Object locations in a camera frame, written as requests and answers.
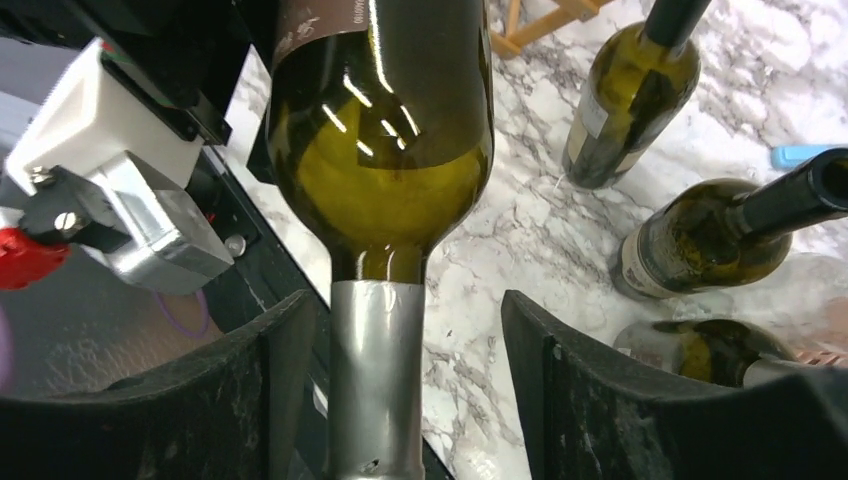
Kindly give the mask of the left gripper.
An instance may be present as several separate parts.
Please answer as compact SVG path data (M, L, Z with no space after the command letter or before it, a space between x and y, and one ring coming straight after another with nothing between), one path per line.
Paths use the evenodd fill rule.
M201 148L224 145L224 118L250 51L270 62L275 1L69 1L95 36L74 136L78 172L128 151L179 186Z

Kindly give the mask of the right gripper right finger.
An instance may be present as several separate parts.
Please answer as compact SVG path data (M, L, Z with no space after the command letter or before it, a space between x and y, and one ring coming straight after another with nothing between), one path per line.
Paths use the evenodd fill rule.
M843 479L847 372L729 389L649 367L517 290L501 304L535 479Z

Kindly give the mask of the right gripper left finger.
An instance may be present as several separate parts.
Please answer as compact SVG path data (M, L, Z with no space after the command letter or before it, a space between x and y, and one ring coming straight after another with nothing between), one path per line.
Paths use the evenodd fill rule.
M318 303L298 291L176 360L96 392L1 402L5 479L283 479Z

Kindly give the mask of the green wine bottle brown label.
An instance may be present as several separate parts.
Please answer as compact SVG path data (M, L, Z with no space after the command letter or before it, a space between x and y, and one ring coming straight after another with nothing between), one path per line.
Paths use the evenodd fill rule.
M482 1L283 1L277 185L331 258L329 479L421 479L426 266L494 156Z

